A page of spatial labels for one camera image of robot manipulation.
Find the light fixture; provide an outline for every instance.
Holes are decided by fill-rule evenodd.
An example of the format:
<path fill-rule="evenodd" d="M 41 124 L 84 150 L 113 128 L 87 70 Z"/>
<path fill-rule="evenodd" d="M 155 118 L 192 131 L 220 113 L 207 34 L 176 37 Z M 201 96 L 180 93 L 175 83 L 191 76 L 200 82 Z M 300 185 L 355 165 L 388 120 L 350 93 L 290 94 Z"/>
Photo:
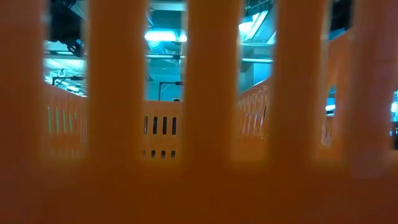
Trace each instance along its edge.
<path fill-rule="evenodd" d="M 172 30 L 149 30 L 145 34 L 148 41 L 176 41 L 175 32 Z"/>
<path fill-rule="evenodd" d="M 146 55 L 146 58 L 150 58 L 150 59 L 173 59 L 173 55 L 150 54 L 150 55 Z"/>
<path fill-rule="evenodd" d="M 328 106 L 326 106 L 325 109 L 326 109 L 327 111 L 334 110 L 334 109 L 336 109 L 336 105 L 328 105 Z"/>
<path fill-rule="evenodd" d="M 241 38 L 244 39 L 246 35 L 250 32 L 253 27 L 253 22 L 243 22 L 239 24 L 239 33 L 241 34 Z"/>
<path fill-rule="evenodd" d="M 397 102 L 391 104 L 391 112 L 395 113 L 397 111 Z"/>
<path fill-rule="evenodd" d="M 272 63 L 274 60 L 270 58 L 242 58 L 242 62 Z"/>

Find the black machine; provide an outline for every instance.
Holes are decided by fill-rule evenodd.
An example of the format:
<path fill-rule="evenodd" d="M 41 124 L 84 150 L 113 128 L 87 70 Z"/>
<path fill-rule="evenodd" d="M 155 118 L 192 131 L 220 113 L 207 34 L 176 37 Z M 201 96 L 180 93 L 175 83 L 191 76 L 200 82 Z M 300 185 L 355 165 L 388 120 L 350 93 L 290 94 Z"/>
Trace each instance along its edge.
<path fill-rule="evenodd" d="M 48 41 L 61 42 L 77 57 L 85 54 L 81 25 L 83 19 L 71 8 L 77 0 L 48 0 L 49 22 Z"/>

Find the fluorescent light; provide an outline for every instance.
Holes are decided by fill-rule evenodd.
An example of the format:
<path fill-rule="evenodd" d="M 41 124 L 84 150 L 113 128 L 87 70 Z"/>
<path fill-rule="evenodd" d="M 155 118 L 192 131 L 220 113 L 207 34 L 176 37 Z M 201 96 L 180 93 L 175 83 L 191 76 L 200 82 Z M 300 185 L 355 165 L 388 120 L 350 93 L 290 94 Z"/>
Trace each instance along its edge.
<path fill-rule="evenodd" d="M 276 42 L 276 31 L 274 32 L 274 34 L 269 38 L 269 40 L 267 41 L 267 44 L 275 44 Z"/>
<path fill-rule="evenodd" d="M 242 62 L 272 63 L 273 61 L 273 59 L 269 58 L 242 58 Z"/>
<path fill-rule="evenodd" d="M 395 113 L 397 111 L 397 102 L 391 104 L 391 112 Z"/>
<path fill-rule="evenodd" d="M 248 33 L 248 35 L 246 36 L 245 40 L 249 40 L 254 37 L 257 30 L 260 28 L 262 22 L 266 18 L 267 14 L 268 14 L 268 11 L 262 11 L 258 16 L 257 16 L 257 14 L 253 15 L 253 21 L 254 21 L 253 27 L 250 30 L 250 32 Z"/>
<path fill-rule="evenodd" d="M 250 32 L 252 26 L 253 22 L 243 22 L 239 24 L 239 31 L 242 33 L 242 35 L 246 35 L 248 32 Z"/>
<path fill-rule="evenodd" d="M 326 109 L 327 111 L 334 110 L 334 109 L 336 109 L 336 105 L 328 105 L 328 106 L 326 106 L 325 109 Z"/>
<path fill-rule="evenodd" d="M 71 91 L 80 91 L 79 88 L 74 87 L 74 86 L 68 86 L 67 89 L 69 89 Z"/>
<path fill-rule="evenodd" d="M 146 58 L 173 59 L 173 55 L 152 54 L 146 55 Z"/>
<path fill-rule="evenodd" d="M 148 41 L 176 41 L 175 32 L 172 30 L 150 30 L 145 34 Z"/>

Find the ceiling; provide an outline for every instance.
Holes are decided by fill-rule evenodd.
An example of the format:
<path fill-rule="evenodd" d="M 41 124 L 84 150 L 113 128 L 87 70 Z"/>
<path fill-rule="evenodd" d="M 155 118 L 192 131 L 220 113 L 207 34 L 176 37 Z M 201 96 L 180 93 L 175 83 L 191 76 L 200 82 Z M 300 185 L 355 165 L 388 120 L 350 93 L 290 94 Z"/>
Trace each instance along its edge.
<path fill-rule="evenodd" d="M 241 50 L 243 58 L 271 58 L 275 43 L 275 7 L 273 0 L 242 0 L 244 17 L 239 30 L 241 31 Z M 151 0 L 147 12 L 147 55 L 182 55 L 182 42 L 186 41 L 183 30 L 185 21 L 184 0 Z M 71 10 L 81 18 L 87 17 L 87 1 L 77 0 Z M 172 41 L 152 41 L 150 32 L 155 37 L 163 35 Z M 45 78 L 52 82 L 52 77 L 64 75 L 85 76 L 85 59 L 78 58 L 68 52 L 65 44 L 60 42 L 44 42 Z M 243 62 L 241 71 L 245 72 L 251 62 Z M 153 59 L 147 57 L 147 81 L 176 82 L 181 80 L 181 61 L 174 59 Z M 64 88 L 78 85 L 79 95 L 86 94 L 85 81 L 57 80 L 56 84 Z"/>

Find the metal beam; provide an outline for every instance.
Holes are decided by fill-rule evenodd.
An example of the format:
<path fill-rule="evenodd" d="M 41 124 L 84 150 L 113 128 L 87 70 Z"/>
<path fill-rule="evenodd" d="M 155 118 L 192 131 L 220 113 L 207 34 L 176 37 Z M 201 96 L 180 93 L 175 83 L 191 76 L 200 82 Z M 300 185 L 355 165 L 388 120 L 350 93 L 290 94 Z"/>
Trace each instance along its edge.
<path fill-rule="evenodd" d="M 44 58 L 51 59 L 74 59 L 74 60 L 86 60 L 86 57 L 78 58 L 72 54 L 67 54 L 67 52 L 62 52 L 62 54 L 51 54 L 50 52 L 44 52 Z M 180 60 L 184 59 L 184 55 L 171 55 L 171 54 L 145 54 L 147 59 L 163 59 L 163 60 Z M 272 58 L 242 58 L 242 62 L 248 63 L 272 63 Z"/>

